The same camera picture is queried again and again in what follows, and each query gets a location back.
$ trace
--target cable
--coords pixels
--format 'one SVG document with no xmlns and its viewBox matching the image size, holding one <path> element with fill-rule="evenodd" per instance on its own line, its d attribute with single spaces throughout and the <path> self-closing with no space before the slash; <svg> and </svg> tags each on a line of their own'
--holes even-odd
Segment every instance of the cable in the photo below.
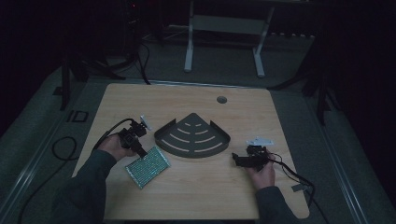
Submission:
<svg viewBox="0 0 396 224">
<path fill-rule="evenodd" d="M 294 180 L 294 181 L 297 182 L 297 183 L 300 183 L 300 184 L 302 184 L 302 185 L 305 185 L 305 186 L 308 186 L 308 187 L 311 187 L 311 188 L 312 188 L 312 193 L 309 193 L 308 190 L 305 190 L 305 192 L 309 195 L 308 207 L 311 205 L 311 203 L 314 203 L 314 205 L 317 207 L 317 209 L 319 210 L 320 214 L 322 215 L 324 221 L 325 221 L 327 224 L 329 224 L 329 223 L 330 223 L 329 220 L 327 219 L 327 217 L 326 217 L 326 215 L 324 214 L 323 210 L 320 208 L 320 206 L 319 206 L 319 204 L 317 203 L 317 201 L 315 201 L 315 199 L 314 199 L 315 186 L 314 186 L 311 182 L 309 182 L 308 180 L 306 180 L 305 178 L 303 178 L 302 176 L 297 175 L 295 172 L 293 172 L 293 171 L 282 161 L 282 157 L 281 157 L 281 156 L 279 156 L 279 155 L 277 155 L 277 154 L 275 154 L 275 153 L 270 153 L 270 154 L 275 155 L 275 156 L 278 156 L 278 157 L 280 158 L 280 161 L 276 161 L 276 160 L 272 160 L 272 159 L 268 159 L 268 160 L 280 164 L 280 165 L 282 166 L 283 172 L 285 173 L 285 175 L 286 175 L 288 178 Z M 286 169 L 287 169 L 290 173 L 292 173 L 294 176 L 296 176 L 296 177 L 302 179 L 302 180 L 303 180 L 304 182 L 306 182 L 307 184 L 303 183 L 302 181 L 296 180 L 296 179 L 294 179 L 293 177 L 291 177 L 290 175 L 288 175 L 288 174 L 286 173 L 286 171 L 285 171 L 284 168 L 286 168 Z"/>
<path fill-rule="evenodd" d="M 253 153 L 254 153 L 256 156 L 259 156 L 259 157 L 262 157 L 262 158 L 266 156 L 266 155 L 263 155 L 263 154 L 259 153 L 259 152 L 256 151 L 256 150 L 252 150 L 252 151 L 253 151 Z M 307 180 L 307 179 L 305 179 L 304 177 L 302 177 L 301 175 L 297 175 L 297 173 L 295 173 L 294 171 L 292 171 L 292 170 L 289 168 L 289 166 L 286 165 L 286 164 L 283 162 L 281 156 L 279 156 L 278 154 L 275 154 L 275 153 L 269 153 L 269 154 L 274 155 L 274 156 L 278 156 L 278 157 L 280 158 L 280 161 L 273 160 L 273 159 L 269 158 L 268 156 L 266 156 L 266 158 L 268 159 L 268 161 L 272 161 L 272 162 L 274 162 L 274 163 L 277 163 L 277 164 L 281 165 L 281 166 L 282 166 L 283 172 L 285 172 L 284 168 L 286 168 L 286 170 L 288 170 L 292 175 L 294 175 L 294 176 L 298 177 L 299 179 L 303 180 L 306 184 L 305 184 L 305 183 L 302 183 L 301 181 L 298 181 L 298 180 L 292 178 L 291 176 L 289 176 L 289 175 L 285 172 L 285 174 L 286 174 L 290 179 L 292 179 L 292 180 L 294 180 L 294 181 L 296 181 L 296 182 L 298 182 L 298 183 L 301 183 L 301 184 L 303 184 L 303 185 L 310 186 L 310 187 L 312 188 L 312 192 L 311 192 L 311 195 L 310 195 L 309 201 L 308 201 L 308 207 L 310 207 L 310 206 L 311 206 L 311 203 L 312 203 L 312 200 L 314 199 L 313 196 L 314 196 L 314 194 L 315 194 L 315 185 L 314 185 L 313 183 L 311 183 L 309 180 Z"/>
<path fill-rule="evenodd" d="M 135 66 L 135 63 L 129 65 L 128 67 L 126 67 L 126 68 L 124 68 L 124 69 L 122 69 L 122 70 L 120 70 L 120 71 L 116 71 L 115 73 L 116 73 L 117 75 L 119 75 L 119 74 L 121 74 L 121 73 L 123 73 L 123 72 L 125 72 L 125 71 L 128 71 L 128 70 L 131 69 L 133 66 Z"/>
<path fill-rule="evenodd" d="M 116 125 L 114 125 L 110 130 L 108 130 L 107 132 L 105 132 L 102 137 L 99 138 L 99 140 L 97 141 L 97 143 L 95 144 L 95 146 L 93 147 L 92 150 L 97 149 L 100 144 L 102 144 L 102 142 L 105 140 L 105 138 L 107 138 L 113 131 L 114 129 L 116 129 L 117 127 L 119 127 L 123 122 L 126 121 L 134 121 L 133 119 L 123 119 L 122 121 L 118 122 Z"/>
<path fill-rule="evenodd" d="M 323 212 L 323 210 L 321 210 L 321 208 L 320 208 L 319 204 L 317 203 L 317 201 L 315 201 L 315 199 L 313 199 L 313 202 L 314 202 L 315 206 L 317 207 L 317 209 L 319 210 L 319 212 L 321 213 L 321 215 L 322 215 L 324 221 L 325 221 L 327 224 L 329 224 L 329 223 L 330 223 L 329 220 L 328 220 L 327 217 L 324 215 L 324 212 Z"/>
<path fill-rule="evenodd" d="M 122 11 L 122 13 L 121 13 L 122 15 L 121 16 L 125 20 L 125 24 L 122 26 L 123 27 L 123 31 L 122 31 L 123 32 L 123 39 L 122 39 L 122 47 L 121 47 L 121 50 L 120 50 L 120 53 L 123 54 L 123 53 L 125 53 L 125 49 L 126 49 L 126 46 L 127 46 L 126 42 L 127 42 L 127 39 L 128 39 L 128 22 L 129 22 L 129 20 L 128 20 L 129 19 L 128 3 L 127 3 L 126 0 L 123 0 L 123 7 L 120 6 L 120 9 Z M 125 56 L 125 61 L 124 62 L 117 63 L 117 64 L 112 64 L 108 68 L 110 70 L 112 70 L 112 71 L 115 71 L 117 69 L 121 69 L 123 67 L 126 67 L 127 65 L 129 65 L 129 64 L 131 64 L 133 62 L 134 62 L 134 57 L 132 57 L 132 52 L 128 51 L 127 55 Z M 123 71 L 125 71 L 125 70 L 128 70 L 131 67 L 132 67 L 132 65 L 128 66 L 126 69 L 118 72 L 118 74 L 123 72 Z"/>
<path fill-rule="evenodd" d="M 145 63 L 142 63 L 140 55 L 139 55 L 139 53 L 137 53 L 137 60 L 139 61 L 140 70 L 137 67 L 136 67 L 136 69 L 140 72 L 140 74 L 142 75 L 142 78 L 146 82 L 146 84 L 151 85 L 151 83 L 149 82 L 149 80 L 148 80 L 148 78 L 146 76 L 146 66 L 148 65 L 148 61 L 149 61 L 149 47 L 147 47 L 143 43 L 141 45 L 147 49 L 148 57 L 146 58 Z"/>
<path fill-rule="evenodd" d="M 186 29 L 183 30 L 183 31 L 168 33 L 168 34 L 170 34 L 170 35 L 169 35 L 169 36 L 165 36 L 165 37 L 163 38 L 163 40 L 169 40 L 169 39 L 171 39 L 172 37 L 175 37 L 175 36 L 177 36 L 177 35 L 187 34 L 188 31 L 189 31 L 188 28 L 186 28 Z M 149 39 L 150 36 L 152 36 L 152 34 L 145 35 L 145 36 L 142 37 L 142 39 L 143 39 L 144 41 L 147 41 L 147 42 L 154 42 L 154 41 L 156 41 L 156 40 Z"/>
<path fill-rule="evenodd" d="M 294 175 L 294 176 L 298 177 L 299 179 L 303 180 L 307 185 L 309 185 L 309 186 L 312 188 L 312 192 L 311 192 L 311 195 L 310 195 L 309 201 L 308 201 L 308 207 L 310 207 L 310 206 L 311 206 L 311 203 L 312 203 L 312 200 L 314 199 L 314 195 L 315 195 L 315 185 L 312 184 L 309 180 L 307 180 L 307 179 L 305 179 L 304 177 L 302 177 L 301 175 L 297 175 L 297 173 L 295 173 L 294 171 L 292 171 L 292 170 L 289 168 L 289 166 L 286 165 L 283 161 L 276 161 L 276 160 L 272 160 L 272 159 L 269 159 L 269 158 L 268 158 L 268 160 L 269 160 L 269 161 L 272 161 L 272 162 L 274 162 L 274 163 L 277 163 L 277 164 L 281 165 L 282 167 L 285 167 L 286 170 L 288 170 L 292 175 Z"/>
<path fill-rule="evenodd" d="M 72 149 L 72 152 L 69 154 L 69 156 L 67 157 L 67 158 L 62 158 L 61 156 L 59 156 L 57 153 L 56 153 L 56 150 L 55 150 L 55 147 L 56 147 L 56 145 L 60 142 L 60 141 L 63 141 L 64 139 L 70 139 L 70 140 L 72 140 L 73 141 L 73 144 L 74 144 L 74 146 L 73 146 L 73 149 Z M 77 141 L 76 141 L 76 139 L 74 139 L 73 137 L 70 137 L 70 136 L 66 136 L 66 137 L 63 137 L 63 138 L 60 138 L 60 139 L 58 139 L 58 140 L 56 140 L 53 144 L 52 144 L 52 149 L 51 149 L 51 151 L 52 151 L 52 154 L 53 154 L 53 156 L 54 157 L 56 157 L 58 160 L 61 160 L 61 161 L 63 161 L 64 163 L 60 166 L 60 167 L 58 167 L 58 169 L 56 169 L 56 171 L 54 172 L 54 173 L 52 173 L 30 196 L 29 196 L 29 198 L 26 200 L 26 202 L 24 203 L 24 205 L 22 206 L 22 209 L 21 209 L 21 211 L 20 211 L 20 214 L 19 214 L 19 217 L 18 217 L 18 224 L 22 224 L 22 218 L 23 218 L 23 213 L 24 213 L 24 211 L 25 211 L 25 209 L 26 209 L 26 207 L 27 207 L 27 205 L 29 204 L 29 202 L 35 197 L 35 195 L 60 171 L 60 170 L 62 170 L 62 168 L 64 168 L 64 166 L 69 162 L 69 161 L 75 161 L 75 160 L 77 160 L 78 159 L 78 157 L 75 157 L 75 158 L 72 158 L 73 157 L 73 155 L 74 155 L 74 153 L 76 152 L 76 150 L 77 150 Z"/>
</svg>

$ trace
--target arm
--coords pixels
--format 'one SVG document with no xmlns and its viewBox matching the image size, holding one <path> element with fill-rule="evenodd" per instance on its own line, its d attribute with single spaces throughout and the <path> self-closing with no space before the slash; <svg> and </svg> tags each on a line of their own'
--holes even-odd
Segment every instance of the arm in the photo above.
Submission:
<svg viewBox="0 0 396 224">
<path fill-rule="evenodd" d="M 133 155 L 132 150 L 120 146 L 116 134 L 109 136 L 78 174 L 60 188 L 53 201 L 49 223 L 102 223 L 106 178 L 117 161 Z"/>
<path fill-rule="evenodd" d="M 289 209 L 279 188 L 275 186 L 273 162 L 269 161 L 259 172 L 254 168 L 246 168 L 246 170 L 257 190 L 260 223 L 300 223 Z"/>
</svg>

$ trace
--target person's left hand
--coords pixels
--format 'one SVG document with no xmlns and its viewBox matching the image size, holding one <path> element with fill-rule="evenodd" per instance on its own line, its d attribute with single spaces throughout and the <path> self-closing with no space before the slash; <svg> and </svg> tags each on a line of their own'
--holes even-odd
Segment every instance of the person's left hand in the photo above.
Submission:
<svg viewBox="0 0 396 224">
<path fill-rule="evenodd" d="M 123 148 L 121 146 L 120 138 L 117 134 L 112 134 L 107 137 L 98 147 L 99 150 L 110 153 L 116 159 L 121 160 L 124 157 L 132 157 L 136 155 L 130 148 Z"/>
</svg>

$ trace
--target gray floor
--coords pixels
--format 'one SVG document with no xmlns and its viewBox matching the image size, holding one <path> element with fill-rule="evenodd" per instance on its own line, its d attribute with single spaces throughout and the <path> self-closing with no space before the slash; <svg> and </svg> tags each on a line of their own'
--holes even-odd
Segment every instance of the gray floor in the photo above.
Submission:
<svg viewBox="0 0 396 224">
<path fill-rule="evenodd" d="M 147 74 L 153 84 L 172 81 L 254 88 L 273 86 L 292 77 L 312 43 L 312 39 L 301 37 L 287 39 L 269 36 L 262 52 L 266 77 L 258 78 L 248 43 L 242 48 L 210 48 L 207 39 L 197 38 L 192 71 L 186 74 L 183 72 L 186 47 L 180 45 L 185 40 L 183 34 L 178 35 L 176 41 L 170 39 L 164 47 L 153 43 L 149 36 L 146 39 L 149 48 Z M 142 48 L 141 54 L 145 58 L 148 52 Z M 143 83 L 135 66 L 118 73 L 127 77 L 122 82 Z M 17 223 L 21 205 L 62 164 L 51 154 L 51 146 L 57 139 L 73 136 L 78 143 L 76 155 L 81 151 L 106 85 L 111 82 L 114 80 L 101 76 L 92 76 L 86 84 L 73 81 L 72 102 L 65 111 L 59 111 L 61 98 L 52 95 L 55 87 L 60 85 L 60 70 L 43 83 L 20 117 L 0 139 L 0 153 L 3 155 L 0 159 L 0 214 L 7 214 L 7 218 L 1 217 L 0 221 Z M 313 115 L 316 98 L 301 95 L 303 84 L 297 83 L 283 91 L 271 93 L 297 172 L 317 186 L 315 199 L 330 223 L 395 223 L 395 211 L 344 114 L 336 109 L 327 111 L 326 126 L 320 126 Z M 88 120 L 67 122 L 71 110 L 89 112 Z M 63 140 L 56 146 L 65 156 L 72 147 L 69 140 Z M 7 196 L 18 184 L 21 171 L 40 149 L 43 157 L 36 163 L 37 172 L 30 173 L 29 188 L 22 189 L 19 197 L 8 199 Z M 26 207 L 23 223 L 46 222 L 54 192 L 72 174 L 75 165 L 75 161 L 67 163 L 37 193 Z M 4 202 L 13 203 L 4 207 Z M 303 219 L 302 223 L 324 223 L 314 205 L 310 212 L 309 218 Z"/>
</svg>

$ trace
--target dark background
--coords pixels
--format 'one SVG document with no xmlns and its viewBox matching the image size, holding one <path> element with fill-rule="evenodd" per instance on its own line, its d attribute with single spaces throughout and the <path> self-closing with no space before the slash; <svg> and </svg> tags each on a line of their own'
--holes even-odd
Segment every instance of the dark background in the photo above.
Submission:
<svg viewBox="0 0 396 224">
<path fill-rule="evenodd" d="M 115 6 L 119 6 L 113 3 L 108 0 L 1 1 L 0 135 L 21 113 L 43 80 L 60 66 L 71 45 L 87 51 L 103 46 L 104 39 L 93 39 L 92 35 L 103 30 L 91 29 L 90 24 L 100 22 L 111 27 L 107 21 L 116 22 L 109 18 L 114 18 L 118 10 Z M 187 24 L 188 1 L 147 3 L 149 10 L 141 16 L 151 32 L 161 35 L 158 22 L 164 26 Z M 392 110 L 396 107 L 396 6 L 391 1 L 374 0 L 338 1 L 337 7 L 329 6 L 330 3 L 334 1 L 279 4 L 270 32 L 286 36 L 322 34 L 316 41 L 327 48 L 315 57 L 326 55 L 331 60 L 330 86 L 389 198 L 396 204 L 396 186 L 392 181 L 392 171 L 396 168 L 393 161 L 396 122 Z M 210 13 L 212 7 L 201 4 L 198 9 Z M 216 7 L 226 6 L 218 3 Z M 239 7 L 230 6 L 224 11 L 236 8 Z M 238 13 L 251 15 L 248 10 Z"/>
</svg>

